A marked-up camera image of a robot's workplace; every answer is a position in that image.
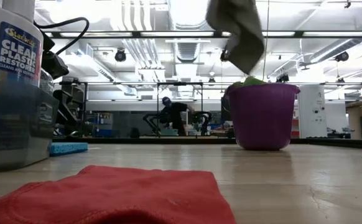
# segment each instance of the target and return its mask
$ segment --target bottle label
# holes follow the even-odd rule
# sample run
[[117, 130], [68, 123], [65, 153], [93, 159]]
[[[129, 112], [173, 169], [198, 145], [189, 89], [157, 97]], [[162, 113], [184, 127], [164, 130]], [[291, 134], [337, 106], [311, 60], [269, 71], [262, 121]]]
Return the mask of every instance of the bottle label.
[[7, 22], [0, 24], [0, 71], [7, 79], [39, 84], [41, 42]]

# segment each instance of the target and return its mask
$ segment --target ceiling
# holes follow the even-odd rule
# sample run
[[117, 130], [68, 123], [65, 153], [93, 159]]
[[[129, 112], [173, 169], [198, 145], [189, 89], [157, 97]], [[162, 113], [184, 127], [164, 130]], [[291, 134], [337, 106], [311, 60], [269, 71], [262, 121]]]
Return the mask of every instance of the ceiling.
[[[44, 25], [69, 19], [67, 17], [85, 16], [92, 21], [90, 31], [116, 30], [112, 26], [113, 24], [111, 25], [111, 21], [117, 15], [114, 2], [118, 1], [120, 0], [64, 0], [62, 2], [70, 2], [70, 4], [61, 4], [59, 7], [56, 1], [40, 0], [36, 3], [35, 20]], [[134, 0], [122, 0], [122, 12], [123, 14], [126, 13], [128, 2], [131, 3], [131, 18], [133, 18]], [[171, 0], [141, 0], [141, 2], [143, 4], [149, 2], [151, 5], [150, 22], [153, 30], [171, 30], [174, 29], [174, 24], [181, 24], [181, 20], [191, 22], [194, 19], [204, 18], [205, 15], [205, 8], [196, 6], [196, 0], [178, 0], [176, 5], [177, 15], [174, 13], [171, 18], [169, 15], [172, 8], [169, 5]], [[351, 6], [348, 9], [345, 9], [345, 4], [346, 0], [256, 0], [263, 30], [267, 28], [269, 30], [362, 30], [362, 0], [351, 0]], [[137, 24], [132, 19], [131, 22], [132, 28], [138, 30]], [[81, 31], [83, 27], [84, 23], [79, 22], [61, 27], [60, 30]], [[197, 29], [211, 30], [207, 25]], [[63, 45], [66, 42], [66, 40], [55, 41], [58, 45]], [[164, 75], [167, 81], [180, 80], [180, 77], [185, 78], [190, 75], [191, 82], [207, 82], [211, 76], [215, 78], [216, 82], [235, 82], [242, 80], [246, 76], [231, 63], [221, 62], [220, 54], [226, 44], [226, 39], [204, 39], [205, 43], [200, 44], [197, 50], [197, 58], [194, 61], [197, 68], [193, 68], [189, 75], [179, 74], [181, 69], [177, 67], [179, 61], [175, 57], [177, 48], [175, 44], [166, 41], [169, 40], [156, 39], [154, 44], [160, 62], [165, 68]], [[350, 55], [349, 60], [346, 62], [336, 63], [334, 60], [324, 60], [310, 65], [309, 72], [301, 70], [303, 67], [298, 65], [299, 62], [305, 62], [303, 59], [309, 58], [310, 55], [336, 41], [343, 40], [264, 40], [266, 53], [250, 75], [260, 79], [264, 78], [265, 81], [271, 80], [272, 82], [281, 73], [287, 73], [292, 82], [335, 82], [337, 75], [345, 76], [346, 82], [362, 82], [362, 43], [346, 50]], [[141, 78], [135, 73], [136, 61], [130, 56], [129, 49], [121, 39], [82, 39], [79, 41], [79, 45], [85, 44], [89, 44], [95, 50], [94, 59], [102, 63], [120, 81], [141, 81]], [[117, 62], [114, 59], [114, 54], [119, 48], [126, 49], [127, 59], [125, 62]], [[277, 68], [279, 69], [287, 62], [289, 62], [287, 69], [277, 71]]]

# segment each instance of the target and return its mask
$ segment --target purple bucket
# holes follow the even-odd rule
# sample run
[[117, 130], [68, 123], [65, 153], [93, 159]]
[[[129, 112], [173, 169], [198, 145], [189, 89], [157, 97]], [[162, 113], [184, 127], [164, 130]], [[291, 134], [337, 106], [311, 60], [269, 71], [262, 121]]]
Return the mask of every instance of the purple bucket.
[[290, 143], [294, 85], [242, 86], [228, 92], [236, 142], [250, 150], [279, 150]]

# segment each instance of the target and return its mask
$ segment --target black shirt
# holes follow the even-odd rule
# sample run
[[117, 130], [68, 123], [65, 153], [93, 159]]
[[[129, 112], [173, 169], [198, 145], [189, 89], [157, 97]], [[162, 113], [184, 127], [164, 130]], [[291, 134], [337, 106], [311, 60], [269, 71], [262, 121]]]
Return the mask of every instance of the black shirt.
[[185, 103], [172, 103], [171, 106], [165, 107], [162, 110], [162, 113], [167, 113], [170, 115], [171, 122], [173, 122], [173, 127], [182, 125], [181, 112], [186, 111], [188, 106]]

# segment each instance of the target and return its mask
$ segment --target black cable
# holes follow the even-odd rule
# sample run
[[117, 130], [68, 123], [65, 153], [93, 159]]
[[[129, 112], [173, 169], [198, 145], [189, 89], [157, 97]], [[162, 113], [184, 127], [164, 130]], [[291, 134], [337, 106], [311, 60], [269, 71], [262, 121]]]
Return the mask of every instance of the black cable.
[[56, 54], [59, 55], [60, 53], [64, 52], [66, 49], [68, 49], [70, 46], [72, 46], [73, 44], [75, 44], [78, 40], [80, 40], [81, 37], [84, 36], [84, 34], [87, 32], [88, 28], [90, 27], [90, 22], [88, 21], [88, 19], [84, 18], [84, 17], [77, 17], [74, 19], [69, 19], [67, 21], [63, 21], [63, 22], [59, 22], [57, 24], [51, 24], [51, 25], [46, 25], [46, 26], [41, 26], [38, 25], [36, 22], [34, 22], [34, 25], [39, 28], [39, 29], [52, 29], [52, 28], [57, 28], [57, 27], [61, 27], [61, 26], [65, 26], [65, 25], [69, 25], [75, 22], [79, 22], [79, 21], [85, 21], [86, 22], [86, 27], [83, 29], [83, 31], [79, 34], [78, 37], [76, 37], [75, 39], [73, 39], [71, 42], [69, 42], [67, 45], [65, 45], [64, 47], [62, 47]]

